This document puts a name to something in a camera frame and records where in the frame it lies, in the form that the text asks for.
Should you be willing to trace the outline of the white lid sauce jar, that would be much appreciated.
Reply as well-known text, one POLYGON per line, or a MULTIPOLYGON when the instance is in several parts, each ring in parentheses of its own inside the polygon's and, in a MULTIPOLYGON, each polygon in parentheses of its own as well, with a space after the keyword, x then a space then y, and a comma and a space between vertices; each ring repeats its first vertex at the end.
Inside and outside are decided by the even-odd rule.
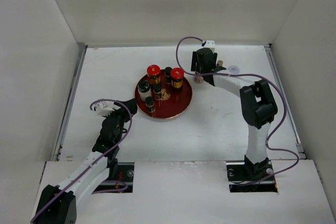
POLYGON ((204 81, 202 76, 194 76, 194 81, 196 83, 202 83, 204 81))

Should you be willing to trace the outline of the black cap pepper bottle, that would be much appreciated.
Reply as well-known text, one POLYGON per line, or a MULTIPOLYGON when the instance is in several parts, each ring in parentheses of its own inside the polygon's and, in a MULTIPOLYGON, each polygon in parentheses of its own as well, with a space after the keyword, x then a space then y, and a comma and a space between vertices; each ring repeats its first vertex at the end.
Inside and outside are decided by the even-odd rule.
POLYGON ((145 105, 147 108, 147 112, 149 114, 153 114, 155 112, 155 104, 154 104, 154 99, 152 97, 145 98, 145 105))

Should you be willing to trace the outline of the clear jar white powder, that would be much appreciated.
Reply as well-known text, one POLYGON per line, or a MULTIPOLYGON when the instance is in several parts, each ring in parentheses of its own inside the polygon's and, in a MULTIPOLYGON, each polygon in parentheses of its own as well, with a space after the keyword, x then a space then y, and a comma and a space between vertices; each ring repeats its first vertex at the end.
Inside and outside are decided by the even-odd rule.
POLYGON ((152 96, 151 85, 147 80, 141 80, 138 83, 138 93, 141 101, 145 101, 147 97, 152 96))

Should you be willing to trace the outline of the small black cap spice bottle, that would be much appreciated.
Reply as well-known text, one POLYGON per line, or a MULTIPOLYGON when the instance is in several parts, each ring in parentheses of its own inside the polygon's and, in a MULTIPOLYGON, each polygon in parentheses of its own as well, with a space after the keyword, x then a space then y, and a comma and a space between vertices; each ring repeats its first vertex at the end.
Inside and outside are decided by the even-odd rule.
POLYGON ((172 68, 171 67, 166 67, 164 69, 164 74, 165 74, 165 83, 167 85, 171 85, 171 71, 172 71, 172 68))

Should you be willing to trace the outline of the red lid chili sauce jar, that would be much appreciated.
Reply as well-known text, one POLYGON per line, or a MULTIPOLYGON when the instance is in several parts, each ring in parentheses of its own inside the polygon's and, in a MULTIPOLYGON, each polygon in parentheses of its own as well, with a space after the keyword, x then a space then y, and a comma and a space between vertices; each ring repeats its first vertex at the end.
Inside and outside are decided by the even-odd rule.
POLYGON ((150 85, 161 83, 161 69, 158 65, 149 65, 147 67, 147 75, 150 85))

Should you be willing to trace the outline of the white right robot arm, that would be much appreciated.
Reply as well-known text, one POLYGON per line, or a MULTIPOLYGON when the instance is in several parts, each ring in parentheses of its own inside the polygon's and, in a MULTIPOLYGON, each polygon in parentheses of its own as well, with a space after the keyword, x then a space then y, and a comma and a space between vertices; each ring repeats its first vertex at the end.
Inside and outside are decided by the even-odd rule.
POLYGON ((265 80, 251 82, 230 76, 217 65, 217 53, 201 48, 192 55, 191 71, 201 74, 204 81, 240 98, 242 115, 248 125, 248 147, 242 165, 231 165, 228 178, 232 182, 259 180, 269 166, 266 138, 278 113, 269 84, 265 80))

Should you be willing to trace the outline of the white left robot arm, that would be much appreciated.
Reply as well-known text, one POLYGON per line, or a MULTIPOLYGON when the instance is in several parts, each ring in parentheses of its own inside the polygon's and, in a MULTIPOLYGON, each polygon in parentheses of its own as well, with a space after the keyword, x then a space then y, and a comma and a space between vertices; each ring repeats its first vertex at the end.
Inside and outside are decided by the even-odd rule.
POLYGON ((128 101, 99 99, 90 110, 104 117, 99 136, 86 159, 77 169, 56 186, 47 185, 41 192, 36 213, 30 223, 75 223, 79 205, 104 181, 113 181, 118 175, 116 155, 119 144, 130 129, 137 113, 135 98, 128 101), (108 106, 112 102, 117 109, 108 106))

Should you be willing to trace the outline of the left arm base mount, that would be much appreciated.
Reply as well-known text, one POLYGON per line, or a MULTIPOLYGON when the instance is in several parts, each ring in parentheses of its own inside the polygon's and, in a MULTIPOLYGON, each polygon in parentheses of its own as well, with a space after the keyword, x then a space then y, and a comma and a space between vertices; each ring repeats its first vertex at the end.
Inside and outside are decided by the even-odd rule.
POLYGON ((109 175, 109 177, 93 191, 93 194, 132 193, 134 170, 134 163, 119 163, 117 171, 109 175))

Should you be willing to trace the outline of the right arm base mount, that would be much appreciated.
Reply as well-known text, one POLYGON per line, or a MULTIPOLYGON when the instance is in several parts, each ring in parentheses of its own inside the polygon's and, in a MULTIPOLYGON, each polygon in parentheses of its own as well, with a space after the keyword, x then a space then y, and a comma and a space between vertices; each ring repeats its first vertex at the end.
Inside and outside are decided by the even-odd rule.
POLYGON ((226 163, 229 191, 231 193, 277 193, 271 161, 259 165, 247 162, 226 163))

